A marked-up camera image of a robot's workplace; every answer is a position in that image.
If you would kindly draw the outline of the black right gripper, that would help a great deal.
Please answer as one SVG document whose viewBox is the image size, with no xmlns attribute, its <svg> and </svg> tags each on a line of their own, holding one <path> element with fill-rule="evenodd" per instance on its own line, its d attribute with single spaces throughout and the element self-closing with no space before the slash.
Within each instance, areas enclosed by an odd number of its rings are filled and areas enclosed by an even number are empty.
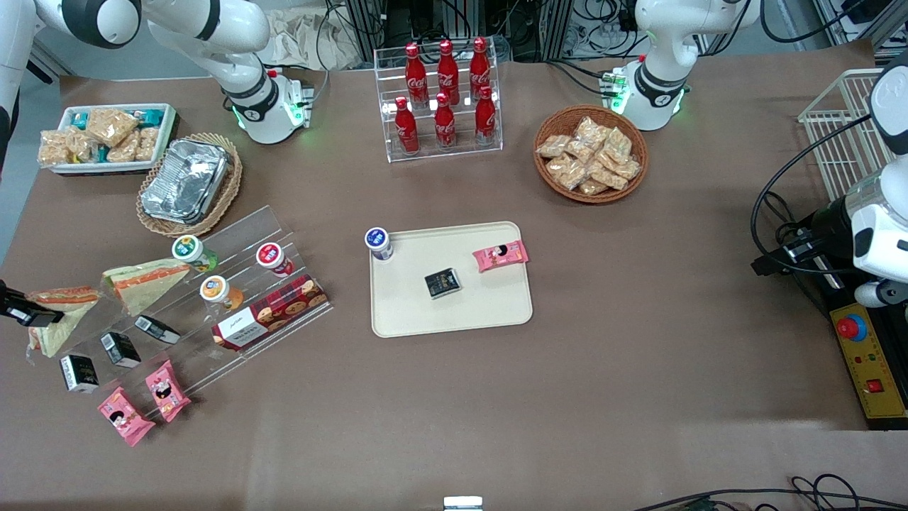
<svg viewBox="0 0 908 511">
<path fill-rule="evenodd" d="M 23 292 L 7 287 L 0 281 L 1 314 L 13 318 L 21 326 L 43 328 L 58 323 L 64 312 L 55 311 L 30 301 Z"/>
</svg>

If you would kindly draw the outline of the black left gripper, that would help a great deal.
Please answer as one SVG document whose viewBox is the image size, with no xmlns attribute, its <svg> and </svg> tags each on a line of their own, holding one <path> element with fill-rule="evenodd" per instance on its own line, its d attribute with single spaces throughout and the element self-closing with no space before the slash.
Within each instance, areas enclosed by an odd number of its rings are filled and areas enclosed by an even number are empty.
<svg viewBox="0 0 908 511">
<path fill-rule="evenodd" d="M 813 237 L 797 237 L 781 245 L 781 252 L 760 255 L 751 262 L 758 276 L 794 275 L 817 270 L 826 274 L 858 274 L 853 264 L 852 221 L 846 198 L 818 208 L 809 218 Z M 798 259 L 809 259 L 805 264 Z"/>
</svg>

